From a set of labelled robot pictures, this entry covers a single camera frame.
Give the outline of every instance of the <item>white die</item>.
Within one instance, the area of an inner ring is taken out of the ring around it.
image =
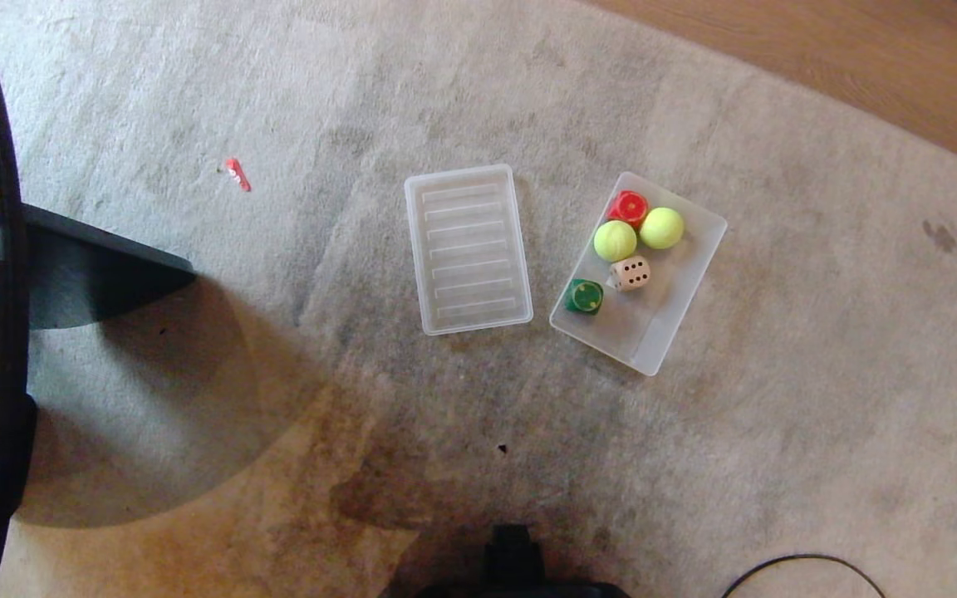
[[[649,280],[652,280],[649,262],[640,255],[631,255],[626,260],[611,264],[611,277],[607,284],[616,291],[626,292],[644,287],[649,284]]]

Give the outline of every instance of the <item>black chair leg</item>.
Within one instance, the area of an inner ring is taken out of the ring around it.
[[[144,306],[193,282],[181,257],[24,205],[29,328],[72,328]]]

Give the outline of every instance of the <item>red object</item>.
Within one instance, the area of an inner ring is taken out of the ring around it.
[[[649,202],[645,197],[631,190],[622,190],[608,209],[609,220],[622,220],[634,228],[641,228],[645,216],[649,215]]]
[[[250,192],[253,190],[253,187],[250,186],[250,181],[247,181],[246,174],[243,173],[243,166],[235,158],[228,158],[228,162],[224,163],[224,167],[228,168],[228,173],[235,178],[235,182],[238,183],[238,186],[243,187],[243,192]]]

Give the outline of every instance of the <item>red die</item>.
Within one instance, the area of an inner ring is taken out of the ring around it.
[[[645,221],[645,216],[649,214],[649,202],[645,197],[631,190],[622,190],[615,201],[611,202],[611,208],[608,209],[609,220],[622,220],[623,223],[630,226],[641,228],[641,223]]]

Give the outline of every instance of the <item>green die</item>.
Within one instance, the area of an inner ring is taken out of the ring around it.
[[[596,312],[601,310],[603,302],[604,288],[592,280],[582,280],[580,277],[572,280],[567,292],[563,294],[563,306],[580,314],[595,316]]]

